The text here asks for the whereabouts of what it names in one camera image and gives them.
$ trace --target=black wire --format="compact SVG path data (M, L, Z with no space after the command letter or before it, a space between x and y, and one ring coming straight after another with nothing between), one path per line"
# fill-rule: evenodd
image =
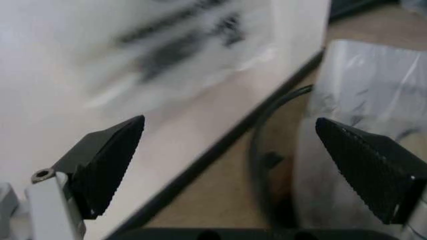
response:
M252 138L249 143L247 154L252 191L262 213L266 216L268 222L273 228L282 228L283 223L279 220L280 218L275 213L275 207L270 193L268 178L269 168L266 167L264 162L265 158L260 155L258 149L258 146L260 145L262 129L267 120L276 112L277 109L301 95L310 93L312 89L313 85L299 88L295 91L285 94L276 100L273 104L271 104L257 120L254 126Z

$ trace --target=white plastic part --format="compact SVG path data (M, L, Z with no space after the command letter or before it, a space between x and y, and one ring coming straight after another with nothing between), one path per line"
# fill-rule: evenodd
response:
M61 178L56 176L29 186L25 194L29 202L33 240L81 240L65 199Z

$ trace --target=white surface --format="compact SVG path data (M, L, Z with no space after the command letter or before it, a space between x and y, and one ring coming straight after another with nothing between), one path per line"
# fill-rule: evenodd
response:
M54 10L60 2L49 1ZM61 3L73 8L69 1ZM119 119L83 107L87 98L73 85L81 76L59 50L61 35L45 34L55 26L39 21L45 17L39 2L8 4L13 6L0 9L0 182L10 182L19 195L33 172L51 166L86 133ZM105 214L87 221L85 239L112 232L318 52L328 9L328 0L274 0L274 44L254 67L191 100L146 113L146 131L121 186ZM105 18L93 17L89 20L100 23ZM118 26L128 18L111 17ZM78 35L65 40L80 41ZM96 41L87 44L98 47Z

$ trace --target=clear plastic bag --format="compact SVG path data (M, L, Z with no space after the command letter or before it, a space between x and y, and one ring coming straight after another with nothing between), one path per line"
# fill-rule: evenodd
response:
M85 107L122 120L190 98L256 58L272 41L270 12L256 0L18 0L0 10L0 29L66 70L58 81ZM41 56L31 57L37 66Z
M340 175L315 132L327 117L388 136L427 160L427 52L351 40L331 43L300 127L294 197L306 228L362 228L397 235L383 225Z
M402 7L406 10L427 17L427 0L400 0L400 2Z

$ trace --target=screw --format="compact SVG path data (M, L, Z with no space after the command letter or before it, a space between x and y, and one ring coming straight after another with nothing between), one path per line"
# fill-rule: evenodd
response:
M31 182L33 184L40 183L44 180L50 179L55 176L55 171L52 168L45 168L39 171L36 171L31 176Z

